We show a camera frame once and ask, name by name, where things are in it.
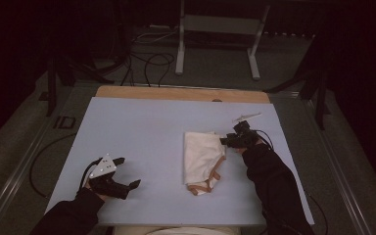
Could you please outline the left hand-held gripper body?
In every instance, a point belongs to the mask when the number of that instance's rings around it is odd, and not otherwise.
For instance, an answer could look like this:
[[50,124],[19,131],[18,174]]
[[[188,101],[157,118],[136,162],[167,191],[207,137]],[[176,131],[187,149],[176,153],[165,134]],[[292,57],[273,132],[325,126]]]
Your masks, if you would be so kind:
[[89,184],[98,194],[125,200],[130,190],[128,185],[117,183],[113,180],[118,165],[106,155],[96,162],[95,168],[89,174]]

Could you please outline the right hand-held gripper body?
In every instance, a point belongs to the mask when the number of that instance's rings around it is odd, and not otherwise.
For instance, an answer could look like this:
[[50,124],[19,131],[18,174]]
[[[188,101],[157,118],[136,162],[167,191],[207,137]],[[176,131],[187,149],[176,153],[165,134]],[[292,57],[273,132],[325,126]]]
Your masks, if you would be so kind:
[[248,120],[260,116],[260,113],[251,115],[241,115],[234,119],[237,124],[233,127],[235,130],[235,139],[231,142],[233,148],[249,148],[253,147],[260,140],[258,133],[252,130]]

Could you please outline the cream baby bodysuit brown trim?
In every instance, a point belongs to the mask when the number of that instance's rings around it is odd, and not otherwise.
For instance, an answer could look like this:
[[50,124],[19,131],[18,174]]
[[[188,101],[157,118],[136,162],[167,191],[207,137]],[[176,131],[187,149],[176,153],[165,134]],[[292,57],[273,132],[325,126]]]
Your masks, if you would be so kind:
[[225,148],[214,132],[184,134],[184,184],[194,195],[210,193],[221,176]]

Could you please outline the person's right hand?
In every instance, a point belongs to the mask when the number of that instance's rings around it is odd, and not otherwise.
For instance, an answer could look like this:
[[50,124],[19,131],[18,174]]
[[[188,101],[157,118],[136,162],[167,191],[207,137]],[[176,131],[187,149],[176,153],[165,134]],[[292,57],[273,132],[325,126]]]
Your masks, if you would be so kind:
[[247,147],[247,148],[239,148],[239,149],[236,149],[237,153],[239,154],[243,154],[244,152],[246,152],[247,150],[252,150],[254,149],[258,144],[255,144],[253,145],[252,147]]

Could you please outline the person's left hand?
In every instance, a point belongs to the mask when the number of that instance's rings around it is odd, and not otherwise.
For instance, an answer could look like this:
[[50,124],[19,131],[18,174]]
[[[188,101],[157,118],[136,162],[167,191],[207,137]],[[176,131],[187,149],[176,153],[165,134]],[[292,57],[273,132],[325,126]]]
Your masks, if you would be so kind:
[[96,196],[98,196],[101,200],[105,201],[108,199],[108,197],[106,195],[101,195],[101,194],[98,194],[96,193],[90,186],[90,184],[88,182],[86,182],[85,188],[87,188],[90,192],[92,192],[93,194],[95,194]]

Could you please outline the light blue mat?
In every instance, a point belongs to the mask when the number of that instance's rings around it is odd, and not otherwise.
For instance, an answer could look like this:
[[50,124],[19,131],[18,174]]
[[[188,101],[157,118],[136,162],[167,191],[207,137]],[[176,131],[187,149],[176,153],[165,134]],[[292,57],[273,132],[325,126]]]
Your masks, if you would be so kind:
[[103,225],[252,226],[264,222],[254,184],[242,158],[228,150],[213,190],[201,196],[184,183],[186,132],[232,132],[248,116],[266,132],[288,168],[295,166],[278,115],[271,104],[98,98],[91,100],[49,203],[74,198],[82,173],[93,161],[124,158],[115,181],[139,187],[124,200],[99,210]]

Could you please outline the black metal stand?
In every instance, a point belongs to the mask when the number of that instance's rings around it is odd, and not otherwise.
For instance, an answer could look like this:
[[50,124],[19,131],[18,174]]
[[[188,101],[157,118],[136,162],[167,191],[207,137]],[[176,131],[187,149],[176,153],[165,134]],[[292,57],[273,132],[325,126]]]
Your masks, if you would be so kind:
[[274,87],[264,89],[265,93],[274,94],[302,81],[304,85],[299,91],[299,97],[308,101],[316,94],[314,118],[321,130],[325,129],[323,116],[326,108],[327,69],[330,62],[327,46],[328,39],[321,33],[315,34],[293,77]]
[[39,97],[40,101],[47,102],[47,117],[50,117],[57,107],[57,78],[59,77],[61,80],[64,80],[67,86],[73,86],[75,83],[75,78],[72,75],[73,71],[80,71],[102,84],[114,83],[112,80],[104,78],[95,70],[75,61],[71,57],[50,58],[47,63],[48,90],[43,92]]

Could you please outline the white metal stand frame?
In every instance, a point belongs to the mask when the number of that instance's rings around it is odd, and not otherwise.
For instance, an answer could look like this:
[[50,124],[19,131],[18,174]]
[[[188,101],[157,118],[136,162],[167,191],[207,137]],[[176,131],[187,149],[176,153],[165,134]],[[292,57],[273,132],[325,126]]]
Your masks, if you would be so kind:
[[260,73],[256,53],[263,34],[269,10],[270,6],[265,4],[263,7],[262,15],[258,20],[188,15],[185,13],[185,0],[180,0],[180,17],[178,28],[179,44],[176,55],[175,73],[177,75],[182,75],[184,71],[184,36],[186,30],[214,33],[244,34],[253,35],[255,37],[254,44],[247,49],[247,56],[249,60],[252,79],[254,81],[259,81]]

